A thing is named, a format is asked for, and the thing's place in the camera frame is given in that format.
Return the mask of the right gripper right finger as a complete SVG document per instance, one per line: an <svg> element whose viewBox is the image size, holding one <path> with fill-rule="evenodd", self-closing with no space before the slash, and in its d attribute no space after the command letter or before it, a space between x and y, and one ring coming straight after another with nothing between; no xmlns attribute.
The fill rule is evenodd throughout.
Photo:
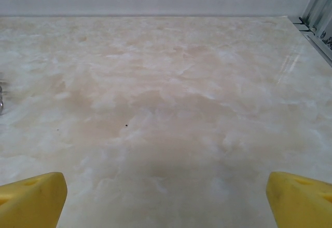
<svg viewBox="0 0 332 228"><path fill-rule="evenodd" d="M331 184L275 171L267 182L267 199L278 227L331 228Z"/></svg>

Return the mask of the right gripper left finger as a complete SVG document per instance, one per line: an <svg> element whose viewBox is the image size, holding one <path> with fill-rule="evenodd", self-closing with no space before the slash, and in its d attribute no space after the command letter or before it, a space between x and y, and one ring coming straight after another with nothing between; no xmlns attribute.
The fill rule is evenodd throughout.
<svg viewBox="0 0 332 228"><path fill-rule="evenodd" d="M1 186L1 227L56 227L67 197L61 172Z"/></svg>

